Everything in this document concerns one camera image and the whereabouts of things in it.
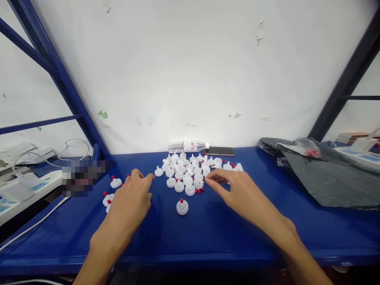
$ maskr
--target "phone screen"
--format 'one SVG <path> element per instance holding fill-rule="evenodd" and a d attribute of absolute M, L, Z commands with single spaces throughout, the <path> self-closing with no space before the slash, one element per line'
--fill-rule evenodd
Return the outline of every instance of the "phone screen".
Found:
<path fill-rule="evenodd" d="M 209 149 L 205 150 L 205 154 L 215 156 L 235 156 L 235 152 L 232 148 L 217 146 L 209 147 Z"/>

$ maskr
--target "left hand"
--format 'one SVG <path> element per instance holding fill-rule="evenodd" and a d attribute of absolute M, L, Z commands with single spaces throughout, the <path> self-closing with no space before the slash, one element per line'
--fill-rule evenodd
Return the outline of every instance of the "left hand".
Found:
<path fill-rule="evenodd" d="M 150 208 L 152 193 L 148 191 L 154 179 L 152 173 L 144 177 L 138 169 L 132 170 L 115 192 L 107 216 L 91 238 L 91 247 L 109 246 L 107 251 L 123 253 Z"/>

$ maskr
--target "plastic water bottle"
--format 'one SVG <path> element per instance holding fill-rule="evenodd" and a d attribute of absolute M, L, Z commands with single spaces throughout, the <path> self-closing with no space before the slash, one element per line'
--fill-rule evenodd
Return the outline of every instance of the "plastic water bottle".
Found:
<path fill-rule="evenodd" d="M 182 141 L 182 142 L 172 142 L 167 145 L 167 150 L 170 153 L 181 153 L 183 152 L 200 152 L 205 148 L 208 149 L 210 144 L 208 142 L 200 141 Z"/>

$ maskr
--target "blue table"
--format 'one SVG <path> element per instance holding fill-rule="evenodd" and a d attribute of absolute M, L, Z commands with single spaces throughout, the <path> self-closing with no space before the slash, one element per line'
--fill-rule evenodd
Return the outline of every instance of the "blue table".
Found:
<path fill-rule="evenodd" d="M 236 148 L 235 152 L 236 157 L 230 161 L 240 162 L 279 211 L 295 223 L 319 264 L 379 262 L 379 211 L 323 208 L 297 180 L 277 166 L 274 157 L 260 148 Z M 40 226 L 0 252 L 0 274 L 78 272 L 89 240 L 106 215 L 103 192 L 114 192 L 110 188 L 111 175 L 124 179 L 133 168 L 146 175 L 161 165 L 166 156 L 165 152 L 112 156 L 116 166 L 98 181 L 87 198 L 70 198 Z M 152 206 L 116 268 L 246 268 L 284 264 L 274 244 L 229 209 L 211 188 L 206 186 L 205 192 L 188 197 L 184 192 L 168 189 L 166 179 L 161 176 L 153 182 Z M 189 203 L 185 216 L 176 212 L 180 198 Z M 14 236 L 39 221 L 60 200 Z"/>

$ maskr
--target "water bottle label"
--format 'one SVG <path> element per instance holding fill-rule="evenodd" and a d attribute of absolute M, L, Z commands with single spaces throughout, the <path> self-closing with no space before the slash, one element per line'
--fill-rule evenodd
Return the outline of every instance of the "water bottle label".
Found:
<path fill-rule="evenodd" d="M 195 152 L 197 151 L 197 141 L 184 141 L 183 152 Z"/>

